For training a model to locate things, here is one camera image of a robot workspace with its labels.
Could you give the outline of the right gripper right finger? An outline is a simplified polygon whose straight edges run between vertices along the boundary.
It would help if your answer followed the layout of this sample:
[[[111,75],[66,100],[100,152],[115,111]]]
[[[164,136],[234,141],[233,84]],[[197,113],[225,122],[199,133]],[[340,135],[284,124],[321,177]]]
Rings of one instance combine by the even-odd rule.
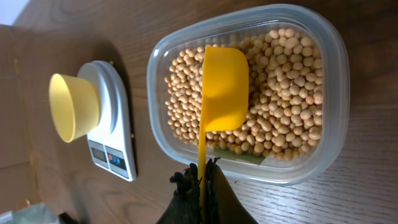
[[[216,164],[219,157],[206,164],[205,223],[257,224],[238,200],[232,187]]]

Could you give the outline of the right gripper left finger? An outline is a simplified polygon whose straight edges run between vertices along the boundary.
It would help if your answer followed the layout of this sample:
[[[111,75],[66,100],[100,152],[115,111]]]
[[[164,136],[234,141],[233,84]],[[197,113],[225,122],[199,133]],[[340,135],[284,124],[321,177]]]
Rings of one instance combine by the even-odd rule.
[[[200,224],[200,181],[197,165],[191,163],[183,172],[176,172],[169,179],[177,184],[173,197],[156,224]]]

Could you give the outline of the yellow plastic measuring scoop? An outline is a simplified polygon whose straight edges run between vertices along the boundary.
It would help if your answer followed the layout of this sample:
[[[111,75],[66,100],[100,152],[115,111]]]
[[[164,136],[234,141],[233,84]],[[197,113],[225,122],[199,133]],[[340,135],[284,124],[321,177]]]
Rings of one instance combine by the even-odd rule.
[[[230,47],[205,47],[198,140],[200,206],[205,207],[206,133],[238,129],[246,119],[249,69],[246,56]]]

